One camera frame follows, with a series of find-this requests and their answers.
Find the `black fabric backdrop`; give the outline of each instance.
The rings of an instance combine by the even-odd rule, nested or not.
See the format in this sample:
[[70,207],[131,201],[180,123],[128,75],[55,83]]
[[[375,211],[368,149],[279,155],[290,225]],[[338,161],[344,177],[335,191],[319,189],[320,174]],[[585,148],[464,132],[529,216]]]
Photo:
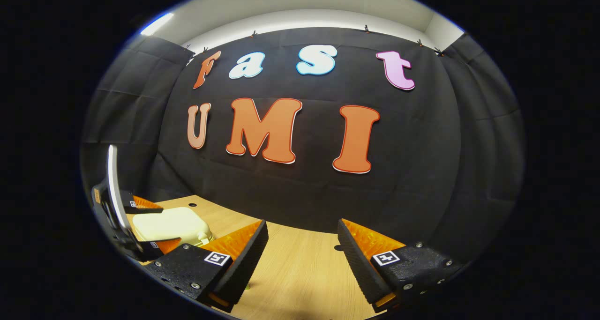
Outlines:
[[[279,30],[211,48],[183,69],[189,51],[163,44],[154,46],[155,55],[165,57],[167,49],[178,57],[173,66],[164,64],[168,72],[157,65],[150,73],[145,55],[129,49],[100,83],[82,152],[88,186],[104,176],[105,149],[115,143],[122,187],[150,200],[197,194],[246,215],[322,232],[336,232],[336,221],[347,218],[405,243],[431,243],[463,262],[484,250],[512,209],[525,164],[518,104],[501,72],[467,35],[438,57],[417,43],[361,30]],[[299,74],[298,51],[307,45],[336,47],[335,68],[322,76]],[[202,61],[216,51],[221,57],[206,82],[193,89]],[[397,51],[411,62],[405,75],[414,80],[413,90],[387,81],[383,61],[375,57],[381,51]],[[237,59],[251,52],[266,55],[261,74],[229,79]],[[111,71],[120,73],[115,78]],[[119,81],[133,90],[104,91],[117,89]],[[154,89],[159,99],[146,106],[139,99],[120,102],[120,92],[140,89]],[[277,98],[302,101],[293,130],[294,164],[225,151],[231,102],[240,97],[252,98],[261,118]],[[193,149],[187,109],[207,102],[206,143]],[[372,169],[366,174],[331,165],[344,137],[339,109],[347,104],[381,115],[371,132]]]

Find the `pink letter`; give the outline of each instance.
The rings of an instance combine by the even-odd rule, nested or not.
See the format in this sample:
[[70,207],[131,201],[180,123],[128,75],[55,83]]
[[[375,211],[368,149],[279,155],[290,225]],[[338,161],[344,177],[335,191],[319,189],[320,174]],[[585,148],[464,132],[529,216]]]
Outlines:
[[405,91],[414,88],[414,81],[405,78],[405,71],[402,67],[411,68],[409,61],[403,60],[398,52],[388,51],[375,54],[377,59],[383,60],[385,77],[394,87],[404,89]]

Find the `white wall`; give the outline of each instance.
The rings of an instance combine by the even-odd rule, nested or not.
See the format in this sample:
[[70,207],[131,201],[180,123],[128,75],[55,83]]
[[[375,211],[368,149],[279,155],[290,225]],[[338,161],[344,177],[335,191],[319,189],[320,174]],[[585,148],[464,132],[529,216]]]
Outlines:
[[404,38],[412,42],[420,39],[424,46],[431,47],[431,49],[437,45],[437,43],[434,44],[426,33],[420,32],[420,30],[373,15],[339,10],[311,9],[255,15],[228,23],[214,30],[209,30],[181,46],[186,47],[189,45],[188,49],[198,54],[202,53],[204,47],[210,49],[224,43],[232,42],[233,40],[249,37],[254,30],[259,34],[274,30],[306,27],[339,27],[364,30],[365,25],[373,32],[389,34],[390,36]]
[[431,22],[425,30],[427,37],[435,44],[435,47],[441,51],[450,46],[460,36],[463,35],[463,31],[458,28],[454,23],[439,15],[439,13],[433,13]]

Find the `table surface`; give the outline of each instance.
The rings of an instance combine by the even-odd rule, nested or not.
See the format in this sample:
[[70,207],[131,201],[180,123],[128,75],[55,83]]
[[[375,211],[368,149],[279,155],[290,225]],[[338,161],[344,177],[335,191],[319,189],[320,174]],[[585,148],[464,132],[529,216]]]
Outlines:
[[[259,220],[199,196],[157,204],[165,209],[189,207],[217,238]],[[133,215],[127,218],[137,236]],[[334,249],[339,245],[337,234],[266,223],[269,241],[249,289],[230,315],[242,320],[363,320],[375,316],[344,253]]]

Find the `white ceiling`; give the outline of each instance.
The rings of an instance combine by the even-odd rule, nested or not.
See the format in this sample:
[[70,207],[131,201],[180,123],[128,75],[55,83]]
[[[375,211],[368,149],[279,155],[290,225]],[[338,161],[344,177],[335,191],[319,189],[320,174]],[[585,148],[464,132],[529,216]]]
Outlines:
[[188,0],[154,36],[182,45],[228,23],[277,11],[341,10],[373,15],[426,32],[433,10],[415,0]]

